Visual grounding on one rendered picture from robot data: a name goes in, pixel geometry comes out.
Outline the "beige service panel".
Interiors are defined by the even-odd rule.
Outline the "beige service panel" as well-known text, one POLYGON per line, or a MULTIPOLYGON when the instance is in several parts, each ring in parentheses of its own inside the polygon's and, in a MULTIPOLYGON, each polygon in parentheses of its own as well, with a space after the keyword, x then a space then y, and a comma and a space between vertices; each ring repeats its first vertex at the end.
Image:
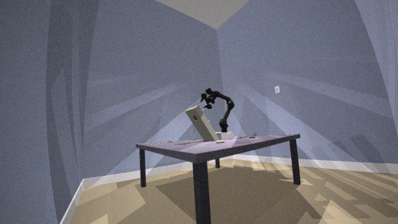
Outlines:
POLYGON ((204 141, 220 141, 211 124, 199 106, 185 111, 204 141))

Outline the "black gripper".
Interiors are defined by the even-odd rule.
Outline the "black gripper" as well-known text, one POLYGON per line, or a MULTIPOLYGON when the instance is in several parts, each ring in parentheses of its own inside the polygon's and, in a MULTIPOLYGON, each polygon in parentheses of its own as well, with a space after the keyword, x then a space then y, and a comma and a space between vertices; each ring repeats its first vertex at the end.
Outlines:
POLYGON ((212 109, 212 106, 209 104, 210 99, 208 99, 208 98, 211 97, 211 96, 207 97, 207 94, 206 94, 206 93, 202 93, 201 96, 202 96, 202 98, 201 98, 201 101, 200 101, 200 102, 202 102, 202 101, 205 99, 205 101, 206 101, 206 103, 207 103, 207 105, 205 105, 203 108, 212 109))

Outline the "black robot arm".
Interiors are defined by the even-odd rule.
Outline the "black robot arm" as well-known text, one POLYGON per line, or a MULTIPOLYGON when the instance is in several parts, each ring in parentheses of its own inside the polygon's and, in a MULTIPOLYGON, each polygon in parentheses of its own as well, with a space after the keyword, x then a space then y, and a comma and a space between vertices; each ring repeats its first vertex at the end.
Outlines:
POLYGON ((215 100, 214 100, 214 99, 216 99, 216 97, 225 99, 225 100, 227 101, 227 105, 228 105, 228 106, 227 106, 227 111, 226 111, 226 113, 225 113, 223 119, 221 119, 221 120, 219 121, 219 124, 220 124, 220 127, 222 128, 222 132, 221 132, 221 133, 228 133, 228 132, 227 132, 227 127, 228 127, 228 125, 227 125, 227 118, 228 118, 228 116, 229 116, 231 110, 234 108, 234 102, 231 100, 230 97, 221 94, 219 91, 212 91, 211 88, 208 88, 208 89, 206 89, 205 91, 206 91, 207 95, 210 95, 210 96, 211 96, 211 97, 208 98, 208 99, 210 99, 210 102, 209 102, 209 103, 214 104, 214 103, 215 103, 215 100), (230 101, 231 103, 229 103, 229 101, 230 101))

